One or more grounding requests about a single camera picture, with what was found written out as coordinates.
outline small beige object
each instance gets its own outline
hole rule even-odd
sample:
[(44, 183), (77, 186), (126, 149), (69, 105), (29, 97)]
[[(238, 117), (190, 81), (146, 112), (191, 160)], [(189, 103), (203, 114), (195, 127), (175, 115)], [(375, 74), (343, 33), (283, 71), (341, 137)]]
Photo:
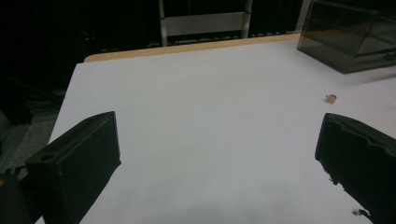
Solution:
[(334, 102), (335, 102), (335, 100), (337, 99), (337, 96), (336, 95), (333, 95), (333, 94), (331, 94), (331, 95), (327, 95), (326, 96), (326, 103), (329, 103), (329, 104), (334, 104)]

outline clear plastic box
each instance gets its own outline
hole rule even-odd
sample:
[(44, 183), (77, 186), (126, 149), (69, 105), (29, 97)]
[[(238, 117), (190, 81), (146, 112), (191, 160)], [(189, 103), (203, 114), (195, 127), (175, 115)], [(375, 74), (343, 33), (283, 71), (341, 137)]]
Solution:
[(344, 73), (396, 64), (396, 10), (314, 0), (298, 50)]

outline table surface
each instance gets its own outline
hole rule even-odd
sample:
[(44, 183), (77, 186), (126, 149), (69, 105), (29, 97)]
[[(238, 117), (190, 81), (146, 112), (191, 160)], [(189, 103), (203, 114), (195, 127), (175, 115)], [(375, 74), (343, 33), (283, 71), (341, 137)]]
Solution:
[(396, 137), (395, 74), (340, 74), (297, 40), (81, 63), (51, 141), (116, 112), (122, 165), (81, 223), (370, 223), (315, 149), (325, 113)]

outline metal chair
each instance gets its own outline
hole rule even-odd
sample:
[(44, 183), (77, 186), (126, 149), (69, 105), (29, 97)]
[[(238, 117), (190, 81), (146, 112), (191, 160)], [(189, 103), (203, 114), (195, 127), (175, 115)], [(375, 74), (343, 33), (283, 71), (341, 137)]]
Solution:
[(163, 0), (159, 0), (161, 36), (163, 47), (172, 35), (193, 35), (241, 30), (241, 38), (248, 38), (252, 0), (247, 0), (245, 11), (233, 13), (205, 14), (165, 17)]

